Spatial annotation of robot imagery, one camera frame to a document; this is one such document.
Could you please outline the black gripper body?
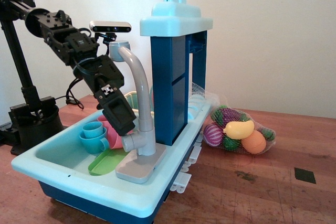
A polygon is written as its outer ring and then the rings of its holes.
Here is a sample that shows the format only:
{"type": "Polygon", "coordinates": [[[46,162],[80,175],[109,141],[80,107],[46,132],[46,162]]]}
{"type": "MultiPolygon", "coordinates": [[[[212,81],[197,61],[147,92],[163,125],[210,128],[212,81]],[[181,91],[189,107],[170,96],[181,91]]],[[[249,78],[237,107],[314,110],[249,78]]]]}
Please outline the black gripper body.
{"type": "Polygon", "coordinates": [[[124,86],[124,76],[108,55],[90,57],[75,61],[73,74],[83,79],[92,93],[103,92],[105,95],[124,86]]]}

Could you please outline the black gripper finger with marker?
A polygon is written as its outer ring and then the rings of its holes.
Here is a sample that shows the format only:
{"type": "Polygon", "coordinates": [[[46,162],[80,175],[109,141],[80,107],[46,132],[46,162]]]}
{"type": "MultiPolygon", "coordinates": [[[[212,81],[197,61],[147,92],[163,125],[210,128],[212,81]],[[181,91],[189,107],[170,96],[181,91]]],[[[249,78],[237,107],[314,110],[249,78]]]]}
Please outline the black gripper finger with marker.
{"type": "Polygon", "coordinates": [[[136,116],[118,88],[108,84],[99,88],[94,97],[102,107],[103,115],[120,136],[127,135],[135,128],[133,121],[136,116]]]}

